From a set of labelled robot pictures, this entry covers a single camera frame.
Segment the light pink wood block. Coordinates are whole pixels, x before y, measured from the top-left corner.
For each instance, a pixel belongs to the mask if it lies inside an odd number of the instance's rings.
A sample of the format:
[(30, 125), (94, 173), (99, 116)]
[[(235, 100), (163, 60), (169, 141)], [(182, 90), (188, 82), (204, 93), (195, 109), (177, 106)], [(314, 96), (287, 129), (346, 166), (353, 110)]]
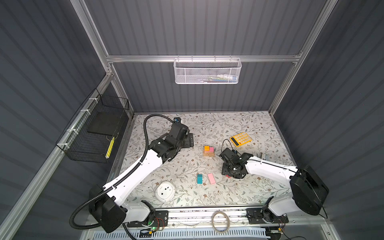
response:
[(208, 179), (209, 179), (209, 182), (211, 185), (215, 184), (216, 183), (216, 180), (215, 180), (215, 177), (214, 177), (214, 174), (212, 173), (209, 173), (208, 175)]

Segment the arched natural wood block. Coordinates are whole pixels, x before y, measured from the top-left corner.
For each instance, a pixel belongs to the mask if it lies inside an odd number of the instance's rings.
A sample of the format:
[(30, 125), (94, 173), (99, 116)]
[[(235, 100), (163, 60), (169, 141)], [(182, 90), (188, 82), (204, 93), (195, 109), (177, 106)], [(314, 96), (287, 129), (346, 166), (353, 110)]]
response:
[(214, 152), (203, 152), (204, 157), (214, 157), (215, 153)]

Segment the teal wood block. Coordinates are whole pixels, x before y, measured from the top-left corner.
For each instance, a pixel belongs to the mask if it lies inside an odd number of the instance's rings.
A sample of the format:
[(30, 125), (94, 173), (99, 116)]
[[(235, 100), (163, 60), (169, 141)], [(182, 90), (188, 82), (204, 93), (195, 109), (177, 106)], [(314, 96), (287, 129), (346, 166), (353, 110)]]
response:
[(203, 184), (203, 175), (197, 174), (197, 184), (201, 185)]

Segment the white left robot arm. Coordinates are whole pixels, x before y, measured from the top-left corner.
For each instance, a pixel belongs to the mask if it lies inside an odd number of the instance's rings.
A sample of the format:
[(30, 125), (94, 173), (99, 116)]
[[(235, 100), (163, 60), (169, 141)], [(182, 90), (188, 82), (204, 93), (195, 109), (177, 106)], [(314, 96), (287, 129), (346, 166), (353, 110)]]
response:
[(173, 123), (169, 133), (162, 135), (149, 144), (143, 160), (137, 160), (120, 176), (105, 184), (102, 188), (90, 190), (93, 198), (102, 190), (112, 187), (104, 197), (89, 204), (89, 212), (106, 233), (115, 231), (120, 225), (139, 222), (150, 225), (155, 218), (155, 209), (147, 201), (128, 204), (130, 193), (154, 170), (165, 162), (171, 161), (183, 148), (193, 147), (193, 137), (189, 128), (181, 123)]

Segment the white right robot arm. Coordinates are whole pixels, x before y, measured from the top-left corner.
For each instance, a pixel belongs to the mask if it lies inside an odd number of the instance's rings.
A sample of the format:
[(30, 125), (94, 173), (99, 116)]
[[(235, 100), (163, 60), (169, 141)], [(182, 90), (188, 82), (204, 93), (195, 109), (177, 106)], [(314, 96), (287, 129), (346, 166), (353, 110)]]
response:
[(262, 219), (267, 224), (287, 223), (289, 213), (300, 211), (318, 216), (324, 210), (330, 190), (313, 168), (281, 165), (248, 153), (239, 155), (229, 148), (224, 149), (219, 157), (224, 161), (224, 176), (243, 179), (247, 175), (256, 175), (289, 188), (284, 195), (269, 197), (258, 212), (248, 213), (250, 222)]

